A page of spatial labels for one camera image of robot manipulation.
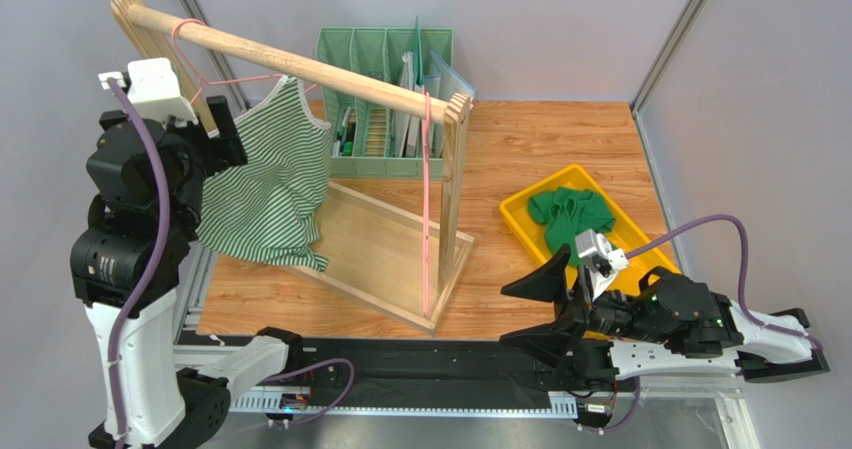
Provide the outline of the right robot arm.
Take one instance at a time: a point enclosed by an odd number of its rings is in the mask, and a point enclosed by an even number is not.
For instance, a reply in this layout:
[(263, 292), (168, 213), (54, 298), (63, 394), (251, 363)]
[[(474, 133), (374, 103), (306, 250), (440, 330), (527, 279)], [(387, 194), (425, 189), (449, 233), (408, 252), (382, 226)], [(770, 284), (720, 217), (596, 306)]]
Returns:
[(802, 338), (800, 310), (747, 317), (740, 304), (661, 266), (636, 295), (610, 289), (627, 266), (622, 250), (586, 247), (576, 278), (563, 246), (505, 296), (550, 303), (553, 321), (504, 334), (499, 342), (543, 363), (567, 390), (612, 390), (655, 374), (727, 374), (772, 383), (824, 374), (822, 350)]

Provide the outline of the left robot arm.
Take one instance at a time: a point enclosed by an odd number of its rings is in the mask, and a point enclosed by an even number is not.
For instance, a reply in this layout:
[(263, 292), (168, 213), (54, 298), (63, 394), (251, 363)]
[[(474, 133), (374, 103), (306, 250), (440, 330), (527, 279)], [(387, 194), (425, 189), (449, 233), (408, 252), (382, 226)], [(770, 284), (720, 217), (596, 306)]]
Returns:
[(227, 100), (207, 100), (217, 135), (175, 115), (134, 122), (101, 115), (86, 170), (97, 187), (74, 243), (74, 292), (93, 326), (108, 391), (94, 448), (197, 448), (231, 402), (303, 359), (302, 338), (267, 327), (243, 348), (198, 369), (174, 362), (179, 267), (197, 239), (204, 182), (248, 158)]

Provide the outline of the green white striped tank top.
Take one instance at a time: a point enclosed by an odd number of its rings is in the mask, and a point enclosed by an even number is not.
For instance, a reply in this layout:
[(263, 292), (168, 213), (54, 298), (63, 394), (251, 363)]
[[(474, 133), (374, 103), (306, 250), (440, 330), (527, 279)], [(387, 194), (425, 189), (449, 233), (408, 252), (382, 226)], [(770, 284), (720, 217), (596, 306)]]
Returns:
[(236, 126), (248, 164), (208, 179), (202, 246), (244, 261), (322, 271), (316, 213), (327, 198), (334, 131), (309, 108), (301, 80), (286, 76)]

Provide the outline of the pink wire hanger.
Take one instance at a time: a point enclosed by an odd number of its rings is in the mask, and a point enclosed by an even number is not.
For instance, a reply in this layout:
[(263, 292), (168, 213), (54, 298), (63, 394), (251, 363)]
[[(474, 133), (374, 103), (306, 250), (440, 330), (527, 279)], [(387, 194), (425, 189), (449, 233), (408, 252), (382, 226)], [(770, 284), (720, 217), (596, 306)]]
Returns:
[(422, 313), (428, 318), (430, 315), (430, 168), (429, 168), (429, 128), (431, 124), (431, 98), (424, 86), (420, 87), (425, 98), (425, 112), (421, 120), (420, 144), (422, 152)]

